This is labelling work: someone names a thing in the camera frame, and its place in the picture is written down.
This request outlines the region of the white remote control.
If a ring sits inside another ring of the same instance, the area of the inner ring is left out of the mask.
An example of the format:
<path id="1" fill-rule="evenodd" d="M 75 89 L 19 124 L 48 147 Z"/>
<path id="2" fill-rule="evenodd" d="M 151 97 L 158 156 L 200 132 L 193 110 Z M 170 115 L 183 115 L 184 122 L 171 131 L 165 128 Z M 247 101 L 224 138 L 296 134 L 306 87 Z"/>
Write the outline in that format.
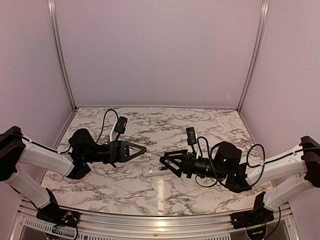
<path id="1" fill-rule="evenodd" d="M 166 166 L 150 166 L 142 170 L 142 176 L 145 178 L 170 175 L 172 171 Z"/>

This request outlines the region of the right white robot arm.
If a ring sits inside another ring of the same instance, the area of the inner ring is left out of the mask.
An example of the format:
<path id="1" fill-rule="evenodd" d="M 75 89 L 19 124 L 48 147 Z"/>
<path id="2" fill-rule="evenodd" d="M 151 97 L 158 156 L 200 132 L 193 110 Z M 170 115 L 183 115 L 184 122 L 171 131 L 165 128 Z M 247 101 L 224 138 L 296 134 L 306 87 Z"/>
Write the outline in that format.
<path id="1" fill-rule="evenodd" d="M 201 178 L 212 178 L 231 192 L 250 191 L 254 186 L 278 178 L 286 178 L 272 190 L 256 196 L 254 208 L 247 219 L 258 224 L 268 211 L 276 210 L 291 198 L 311 188 L 320 186 L 320 145 L 310 136 L 301 138 L 299 145 L 263 162 L 250 165 L 241 162 L 242 151 L 234 144 L 222 141 L 207 149 L 207 157 L 188 150 L 166 152 L 160 158 L 177 177 L 183 174 Z"/>

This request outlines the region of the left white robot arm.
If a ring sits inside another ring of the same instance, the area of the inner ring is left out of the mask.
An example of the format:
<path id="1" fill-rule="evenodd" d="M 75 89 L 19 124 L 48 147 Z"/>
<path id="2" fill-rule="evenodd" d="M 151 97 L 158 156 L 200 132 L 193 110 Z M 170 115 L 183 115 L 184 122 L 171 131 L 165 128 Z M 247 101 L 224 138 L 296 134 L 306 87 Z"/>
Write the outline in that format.
<path id="1" fill-rule="evenodd" d="M 85 128 L 77 130 L 69 144 L 70 152 L 57 151 L 25 137 L 17 126 L 0 135 L 0 180 L 31 200 L 53 223 L 63 219 L 62 209 L 58 208 L 53 194 L 21 169 L 21 164 L 80 180 L 91 171 L 90 163 L 101 162 L 114 167 L 116 163 L 126 163 L 147 151 L 144 146 L 122 140 L 98 144 Z"/>

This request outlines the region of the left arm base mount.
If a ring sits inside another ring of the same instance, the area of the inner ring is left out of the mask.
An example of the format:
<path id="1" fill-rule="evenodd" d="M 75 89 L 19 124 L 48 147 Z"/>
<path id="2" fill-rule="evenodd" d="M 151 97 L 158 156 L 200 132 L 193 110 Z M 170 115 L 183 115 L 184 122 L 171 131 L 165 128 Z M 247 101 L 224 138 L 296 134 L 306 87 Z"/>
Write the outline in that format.
<path id="1" fill-rule="evenodd" d="M 58 226 L 76 228 L 80 219 L 80 213 L 75 210 L 61 208 L 53 192 L 48 188 L 45 188 L 45 190 L 48 192 L 49 203 L 42 208 L 38 208 L 36 217 Z"/>

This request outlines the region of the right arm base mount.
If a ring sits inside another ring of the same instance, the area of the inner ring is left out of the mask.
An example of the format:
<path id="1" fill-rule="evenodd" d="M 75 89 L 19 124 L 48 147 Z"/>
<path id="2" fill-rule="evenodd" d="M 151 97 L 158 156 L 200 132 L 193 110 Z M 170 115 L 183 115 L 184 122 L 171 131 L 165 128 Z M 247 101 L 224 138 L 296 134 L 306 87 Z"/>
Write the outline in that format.
<path id="1" fill-rule="evenodd" d="M 273 221 L 274 211 L 265 208 L 264 196 L 266 192 L 258 194 L 255 197 L 253 209 L 232 213 L 230 215 L 231 224 L 234 229 L 241 229 L 256 226 L 259 224 L 265 224 Z"/>

